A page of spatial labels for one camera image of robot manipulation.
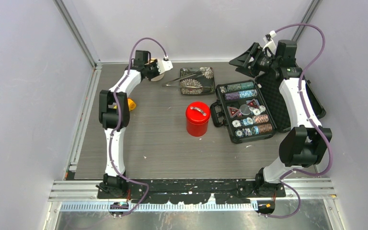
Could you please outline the red round lid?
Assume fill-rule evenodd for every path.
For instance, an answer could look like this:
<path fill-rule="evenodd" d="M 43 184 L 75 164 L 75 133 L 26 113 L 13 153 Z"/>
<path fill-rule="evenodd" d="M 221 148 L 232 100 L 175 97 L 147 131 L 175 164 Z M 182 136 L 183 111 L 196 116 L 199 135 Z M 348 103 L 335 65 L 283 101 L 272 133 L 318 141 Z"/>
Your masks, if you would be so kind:
<path fill-rule="evenodd" d="M 185 116 L 193 124 L 203 124 L 210 119 L 210 108 L 204 102 L 192 102 L 188 105 Z"/>

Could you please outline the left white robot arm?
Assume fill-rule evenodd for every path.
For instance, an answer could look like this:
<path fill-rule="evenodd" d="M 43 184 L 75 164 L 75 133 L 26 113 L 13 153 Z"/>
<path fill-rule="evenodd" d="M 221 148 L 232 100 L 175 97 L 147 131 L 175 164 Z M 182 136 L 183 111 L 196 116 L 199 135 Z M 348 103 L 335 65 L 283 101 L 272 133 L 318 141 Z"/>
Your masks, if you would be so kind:
<path fill-rule="evenodd" d="M 107 163 L 101 192 L 123 198 L 128 191 L 123 157 L 124 132 L 130 121 L 128 97 L 145 78 L 156 78 L 161 73 L 158 61 L 151 60 L 149 51 L 138 50 L 130 60 L 120 80 L 110 89 L 99 93 L 99 122 L 106 137 Z"/>

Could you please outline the red cylindrical container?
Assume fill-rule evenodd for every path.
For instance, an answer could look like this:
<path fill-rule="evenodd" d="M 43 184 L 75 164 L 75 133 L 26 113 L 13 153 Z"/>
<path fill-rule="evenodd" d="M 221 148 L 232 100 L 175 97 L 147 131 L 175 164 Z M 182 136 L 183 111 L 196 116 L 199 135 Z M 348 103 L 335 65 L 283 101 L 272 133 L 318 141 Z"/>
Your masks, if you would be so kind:
<path fill-rule="evenodd" d="M 203 121 L 201 123 L 193 120 L 186 120 L 186 131 L 188 134 L 194 137 L 200 137 L 206 134 L 209 121 Z"/>

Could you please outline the metal tongs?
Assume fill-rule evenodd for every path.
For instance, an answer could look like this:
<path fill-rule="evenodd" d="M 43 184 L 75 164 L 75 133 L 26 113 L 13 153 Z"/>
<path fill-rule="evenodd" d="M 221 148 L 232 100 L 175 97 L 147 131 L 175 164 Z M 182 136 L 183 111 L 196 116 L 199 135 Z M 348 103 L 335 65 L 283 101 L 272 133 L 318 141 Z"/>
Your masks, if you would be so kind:
<path fill-rule="evenodd" d="M 167 82 L 162 84 L 162 87 L 195 88 L 195 89 L 198 89 L 198 88 L 201 88 L 201 86 L 181 86 L 180 82 L 182 82 L 184 80 L 195 80 L 195 79 L 200 78 L 200 77 L 204 77 L 204 74 L 202 73 L 202 71 L 201 70 L 195 71 L 195 72 L 180 76 L 176 79 L 167 81 Z"/>

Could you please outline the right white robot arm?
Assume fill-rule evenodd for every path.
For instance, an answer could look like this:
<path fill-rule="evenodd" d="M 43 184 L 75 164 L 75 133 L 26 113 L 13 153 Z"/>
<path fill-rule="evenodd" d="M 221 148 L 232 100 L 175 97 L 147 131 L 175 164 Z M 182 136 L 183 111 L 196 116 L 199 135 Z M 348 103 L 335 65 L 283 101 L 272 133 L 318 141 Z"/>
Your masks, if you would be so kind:
<path fill-rule="evenodd" d="M 280 188 L 284 178 L 295 172 L 308 175 L 305 168 L 319 164 L 326 152 L 331 153 L 332 132 L 318 120 L 306 90 L 304 70 L 296 64 L 297 43 L 279 40 L 275 52 L 270 45 L 253 43 L 244 53 L 229 61 L 236 71 L 249 77 L 263 76 L 278 82 L 290 119 L 290 131 L 280 143 L 279 156 L 255 177 L 254 190 L 268 196 Z"/>

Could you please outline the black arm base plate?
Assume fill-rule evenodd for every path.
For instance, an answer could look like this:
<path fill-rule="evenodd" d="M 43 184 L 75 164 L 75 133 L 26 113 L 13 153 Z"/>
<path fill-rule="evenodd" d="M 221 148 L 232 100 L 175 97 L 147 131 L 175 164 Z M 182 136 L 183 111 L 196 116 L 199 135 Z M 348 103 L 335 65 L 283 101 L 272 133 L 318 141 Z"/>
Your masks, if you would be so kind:
<path fill-rule="evenodd" d="M 256 182 L 254 179 L 106 179 L 96 185 L 99 199 L 126 199 L 134 204 L 245 204 L 249 198 L 283 198 L 281 184 Z"/>

